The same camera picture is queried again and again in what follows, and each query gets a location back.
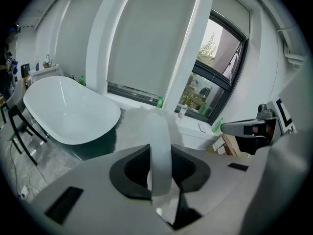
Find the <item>white pillar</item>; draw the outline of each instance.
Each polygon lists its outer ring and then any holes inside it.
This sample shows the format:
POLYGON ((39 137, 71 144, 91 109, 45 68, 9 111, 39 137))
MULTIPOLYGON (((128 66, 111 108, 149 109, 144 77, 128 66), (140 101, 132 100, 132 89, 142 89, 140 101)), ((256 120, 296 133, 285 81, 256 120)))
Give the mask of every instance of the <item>white pillar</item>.
POLYGON ((192 72, 210 17, 213 0, 197 0, 174 72, 165 95, 163 109, 173 113, 192 72))
POLYGON ((103 0, 91 28, 86 56, 86 86, 107 93, 109 57, 115 30, 128 0, 103 0))

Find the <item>glass pane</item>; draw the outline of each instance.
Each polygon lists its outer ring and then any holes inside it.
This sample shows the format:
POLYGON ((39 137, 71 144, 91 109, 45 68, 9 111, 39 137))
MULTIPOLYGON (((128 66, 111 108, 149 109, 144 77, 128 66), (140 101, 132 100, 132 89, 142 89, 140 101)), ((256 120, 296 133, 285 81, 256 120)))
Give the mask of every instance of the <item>glass pane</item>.
POLYGON ((232 80, 234 72, 236 70, 238 60, 239 60, 240 51, 241 51, 241 46, 242 45, 240 44, 239 47, 237 48, 235 54, 233 55, 232 59, 230 60, 226 70, 223 73, 223 76, 227 77, 229 80, 232 80))
POLYGON ((192 72, 178 106, 181 107, 186 104, 189 111, 207 118, 219 102, 223 93, 224 89, 192 72))
POLYGON ((240 42, 237 38, 209 19, 197 60, 228 78, 235 66, 231 66, 228 72, 225 73, 225 71, 236 55, 239 46, 240 42))

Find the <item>small bottle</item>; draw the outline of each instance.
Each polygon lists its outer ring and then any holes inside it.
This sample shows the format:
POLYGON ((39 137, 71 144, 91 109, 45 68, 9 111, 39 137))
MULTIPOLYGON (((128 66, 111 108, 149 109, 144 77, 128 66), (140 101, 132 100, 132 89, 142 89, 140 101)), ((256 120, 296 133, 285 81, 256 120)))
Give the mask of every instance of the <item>small bottle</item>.
POLYGON ((186 111, 187 111, 187 105, 185 104, 179 111, 178 115, 177 115, 177 118, 176 118, 176 121, 177 122, 180 122, 182 117, 185 115, 186 111))
POLYGON ((80 83, 81 85, 85 86, 85 81, 84 81, 84 76, 83 75, 81 75, 78 83, 80 83))
POLYGON ((220 126, 223 124, 223 122, 224 122, 224 119, 221 118, 221 120, 218 121, 218 122, 214 125, 214 127, 212 128, 212 132, 213 132, 213 133, 217 132, 217 131, 219 130, 220 126))
POLYGON ((157 106, 156 106, 156 107, 157 107, 158 109, 161 109, 162 103, 163 103, 163 97, 159 96, 159 97, 158 97, 158 102, 157 102, 157 106))

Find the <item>toiletry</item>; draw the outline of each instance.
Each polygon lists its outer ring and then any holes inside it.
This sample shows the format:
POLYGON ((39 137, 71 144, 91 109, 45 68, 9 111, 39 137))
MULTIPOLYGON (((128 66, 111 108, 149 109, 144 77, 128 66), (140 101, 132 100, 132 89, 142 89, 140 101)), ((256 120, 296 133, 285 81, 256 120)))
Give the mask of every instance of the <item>toiletry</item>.
POLYGON ((160 109, 163 103, 163 97, 159 96, 158 97, 158 102, 157 102, 157 108, 160 109))
POLYGON ((13 70, 12 70, 12 85, 13 85, 13 88, 15 88, 15 84, 16 84, 16 82, 18 81, 18 68, 17 68, 18 62, 17 62, 17 61, 13 61, 13 62, 12 62, 12 65, 13 65, 13 70))
POLYGON ((182 117, 185 115, 186 111, 187 111, 187 105, 185 104, 179 111, 178 115, 177 115, 177 118, 176 118, 176 121, 177 122, 180 122, 182 117))
POLYGON ((219 130, 220 126, 223 124, 223 122, 224 122, 224 119, 221 118, 221 120, 218 121, 218 122, 214 125, 214 127, 212 128, 212 132, 213 132, 213 133, 217 132, 217 131, 219 130))
POLYGON ((83 75, 81 75, 78 83, 80 83, 81 85, 85 86, 85 81, 84 81, 84 76, 83 75))
POLYGON ((46 62, 43 63, 43 66, 44 66, 45 69, 49 68, 49 64, 46 63, 46 62))
POLYGON ((35 56, 35 64, 36 64, 36 71, 39 71, 39 58, 38 56, 35 56))

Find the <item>electrical outlet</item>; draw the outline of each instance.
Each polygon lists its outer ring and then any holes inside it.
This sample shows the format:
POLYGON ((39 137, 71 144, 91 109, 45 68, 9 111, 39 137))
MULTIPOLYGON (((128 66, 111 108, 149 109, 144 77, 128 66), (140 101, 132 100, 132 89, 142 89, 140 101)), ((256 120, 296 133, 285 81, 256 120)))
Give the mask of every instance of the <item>electrical outlet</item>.
POLYGON ((26 186, 23 186, 23 188, 21 190, 21 198, 23 200, 26 200, 28 195, 29 195, 29 189, 26 186))

